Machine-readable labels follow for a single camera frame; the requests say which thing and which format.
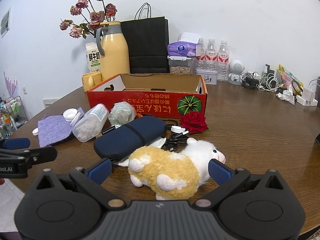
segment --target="gray thermos handle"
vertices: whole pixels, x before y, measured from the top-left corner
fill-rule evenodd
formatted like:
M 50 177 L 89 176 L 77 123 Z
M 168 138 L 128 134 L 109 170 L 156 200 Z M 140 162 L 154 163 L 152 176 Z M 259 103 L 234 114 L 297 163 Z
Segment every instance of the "gray thermos handle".
M 108 30 L 109 28 L 99 28 L 96 32 L 96 41 L 97 41 L 98 50 L 100 52 L 100 55 L 102 56 L 104 56 L 104 50 L 101 46 L 100 34 L 101 34 L 101 31 L 107 32 Z

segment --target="yellow thermos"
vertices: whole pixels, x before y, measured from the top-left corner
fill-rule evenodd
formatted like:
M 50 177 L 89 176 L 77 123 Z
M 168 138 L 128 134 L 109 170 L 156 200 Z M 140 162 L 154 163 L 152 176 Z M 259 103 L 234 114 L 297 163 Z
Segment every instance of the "yellow thermos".
M 122 34 L 120 22 L 106 22 L 101 25 L 107 25 L 99 28 L 96 33 L 102 80 L 119 73 L 130 74 L 128 45 Z

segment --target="stuffed animal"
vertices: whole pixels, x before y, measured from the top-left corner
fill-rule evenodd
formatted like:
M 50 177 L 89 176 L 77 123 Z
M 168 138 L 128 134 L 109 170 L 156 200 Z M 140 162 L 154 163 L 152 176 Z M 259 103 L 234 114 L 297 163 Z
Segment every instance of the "stuffed animal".
M 214 144 L 188 138 L 180 153 L 153 146 L 135 150 L 129 157 L 128 170 L 136 187 L 149 186 L 157 200 L 188 199 L 209 179 L 211 159 L 225 163 L 225 156 Z

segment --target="sheep's ear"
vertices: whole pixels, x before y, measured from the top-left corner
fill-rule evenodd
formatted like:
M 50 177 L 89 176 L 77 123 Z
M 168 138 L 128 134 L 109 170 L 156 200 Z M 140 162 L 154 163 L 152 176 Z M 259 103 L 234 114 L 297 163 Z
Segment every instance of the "sheep's ear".
M 196 142 L 197 142 L 197 140 L 192 137 L 188 138 L 188 140 L 187 140 L 187 144 L 192 144 L 192 143 L 196 143 Z

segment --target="black label tag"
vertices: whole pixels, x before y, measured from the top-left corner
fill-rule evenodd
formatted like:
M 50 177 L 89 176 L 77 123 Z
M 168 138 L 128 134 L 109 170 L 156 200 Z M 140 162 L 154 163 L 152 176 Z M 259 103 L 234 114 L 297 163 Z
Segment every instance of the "black label tag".
M 114 130 L 115 128 L 116 128 L 115 126 L 111 126 L 110 128 L 101 131 L 101 134 L 104 135 L 104 134 L 106 134 L 107 132 L 110 132 L 110 131 Z
M 16 167 L 13 164 L 0 164 L 0 173 L 16 173 Z

